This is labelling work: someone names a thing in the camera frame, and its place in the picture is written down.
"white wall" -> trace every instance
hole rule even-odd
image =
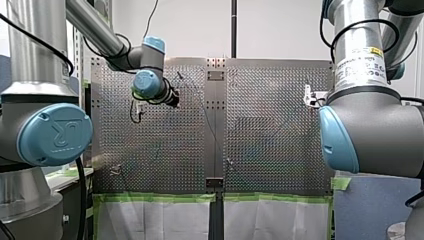
[[[113,0],[114,30],[139,44],[154,2]],[[329,60],[330,51],[319,36],[320,11],[320,0],[239,0],[238,57]],[[149,34],[166,41],[167,56],[230,56],[230,13],[231,0],[159,0]],[[333,26],[328,21],[324,31],[331,41]],[[423,51],[423,38],[420,34],[420,46],[408,59],[402,81],[393,82],[402,95],[420,92],[417,53]]]
[[[7,16],[6,0],[0,0],[0,13]],[[7,24],[0,20],[0,55],[10,56]]]
[[[155,0],[113,0],[115,32],[140,45]],[[159,0],[149,35],[166,41],[167,56],[230,55],[230,0]]]

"white sticker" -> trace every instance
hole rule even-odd
[[[337,85],[346,82],[379,81],[386,82],[384,59],[375,53],[356,52],[337,64]]]

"robot logo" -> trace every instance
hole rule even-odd
[[[52,128],[57,133],[53,143],[57,148],[78,147],[81,138],[80,120],[55,121]]]

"white cloth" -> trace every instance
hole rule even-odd
[[[328,204],[224,203],[225,240],[327,240]]]
[[[210,203],[106,202],[98,240],[208,240]]]

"label sticker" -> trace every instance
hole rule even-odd
[[[336,85],[346,82],[387,81],[383,51],[378,48],[364,48],[355,49],[352,53],[337,65]]]

